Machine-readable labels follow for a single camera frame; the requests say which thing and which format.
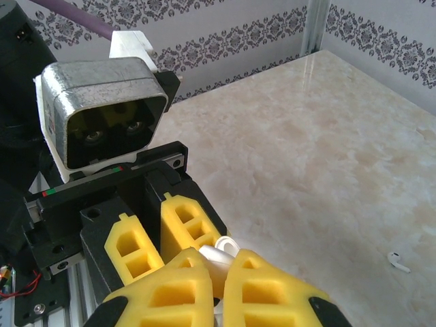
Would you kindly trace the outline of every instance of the screw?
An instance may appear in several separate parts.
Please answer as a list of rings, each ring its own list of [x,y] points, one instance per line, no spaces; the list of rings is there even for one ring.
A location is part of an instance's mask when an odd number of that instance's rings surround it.
[[[45,310],[46,310],[46,306],[43,305],[42,303],[39,305],[35,305],[35,307],[33,308],[33,312],[35,312],[37,315],[43,314]]]

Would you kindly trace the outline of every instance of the black metal plate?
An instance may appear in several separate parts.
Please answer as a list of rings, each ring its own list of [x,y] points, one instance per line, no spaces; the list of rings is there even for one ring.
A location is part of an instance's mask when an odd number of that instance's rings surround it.
[[[28,283],[28,279],[17,276],[17,289]],[[33,311],[35,305],[43,304],[46,309],[42,315]],[[50,312],[60,308],[69,307],[69,287],[67,271],[60,272],[46,281],[41,278],[36,290],[27,296],[15,298],[15,325],[17,327],[33,323],[36,319],[48,315]]]

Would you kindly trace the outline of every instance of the white earbud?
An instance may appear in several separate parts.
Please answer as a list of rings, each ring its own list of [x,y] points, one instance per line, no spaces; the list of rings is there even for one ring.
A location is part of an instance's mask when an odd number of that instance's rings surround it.
[[[403,266],[402,264],[399,264],[398,261],[401,260],[401,256],[396,252],[390,252],[388,254],[388,260],[391,265],[393,265],[395,268],[404,271],[405,273],[410,273],[410,269],[406,266]]]

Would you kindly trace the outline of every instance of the marble surface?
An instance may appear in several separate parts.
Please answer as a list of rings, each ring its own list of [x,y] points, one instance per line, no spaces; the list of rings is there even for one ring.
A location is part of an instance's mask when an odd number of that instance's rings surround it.
[[[436,117],[322,51],[174,105],[174,140],[235,239],[354,327],[436,326]]]

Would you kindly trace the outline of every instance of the patterned wallpaper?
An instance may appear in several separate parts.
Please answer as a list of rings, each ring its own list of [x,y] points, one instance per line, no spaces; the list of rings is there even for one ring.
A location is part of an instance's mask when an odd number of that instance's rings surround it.
[[[109,41],[18,0],[60,61],[103,59]],[[159,69],[183,76],[180,101],[292,60],[301,51],[309,0],[78,0],[117,29],[150,39]]]
[[[322,48],[436,114],[434,18],[436,0],[333,0]]]

